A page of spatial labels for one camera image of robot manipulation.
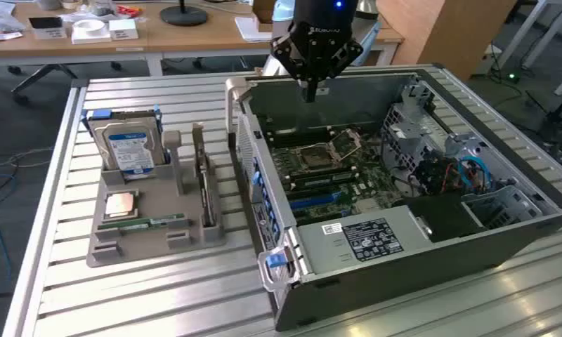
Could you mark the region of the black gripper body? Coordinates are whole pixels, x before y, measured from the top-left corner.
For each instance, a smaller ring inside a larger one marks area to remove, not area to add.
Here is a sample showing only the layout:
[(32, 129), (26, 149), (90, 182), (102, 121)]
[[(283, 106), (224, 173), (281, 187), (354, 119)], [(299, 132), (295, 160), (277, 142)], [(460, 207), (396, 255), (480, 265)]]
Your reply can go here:
[(300, 53), (324, 48), (330, 53), (352, 39), (355, 1), (296, 0), (289, 39)]

